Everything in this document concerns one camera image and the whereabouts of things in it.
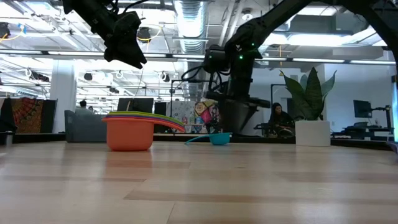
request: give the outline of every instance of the blue bowl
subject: blue bowl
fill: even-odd
[[[223,146],[229,143],[229,135],[231,133],[219,133],[209,135],[210,142],[215,146]]]
[[[210,142],[215,145],[215,146],[223,146],[225,144],[229,143],[229,135],[232,133],[218,133],[218,134],[207,134],[204,136],[199,136],[196,138],[193,138],[191,140],[188,140],[185,144],[189,144],[192,141],[195,141],[197,139],[201,139],[201,138],[210,138]]]

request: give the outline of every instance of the chair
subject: chair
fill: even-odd
[[[88,114],[77,116],[65,110],[65,138],[67,142],[106,142],[105,115]]]

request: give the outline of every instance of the wood tabletop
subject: wood tabletop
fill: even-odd
[[[0,149],[0,223],[398,223],[389,151],[154,142]]]

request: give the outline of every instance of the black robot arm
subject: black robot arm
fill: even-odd
[[[90,26],[93,33],[105,41],[104,58],[114,59],[142,68],[147,60],[137,43],[137,30],[141,20],[136,12],[118,14],[113,0],[63,0],[65,14],[75,10]]]
[[[398,59],[398,10],[390,0],[319,0],[331,6],[344,6],[362,15],[386,42]],[[221,125],[226,131],[240,133],[257,106],[270,108],[269,101],[249,96],[252,68],[256,58],[262,58],[258,47],[277,27],[290,19],[312,0],[283,0],[267,14],[241,25],[224,48],[212,45],[206,51],[203,68],[208,73],[230,75],[221,92],[209,91],[207,98],[218,100]]]

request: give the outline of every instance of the potted plant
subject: potted plant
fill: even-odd
[[[309,76],[303,75],[300,83],[284,75],[286,89],[305,120],[295,123],[296,145],[330,146],[330,123],[323,120],[325,98],[335,84],[335,75],[321,85],[318,72],[311,69]]]

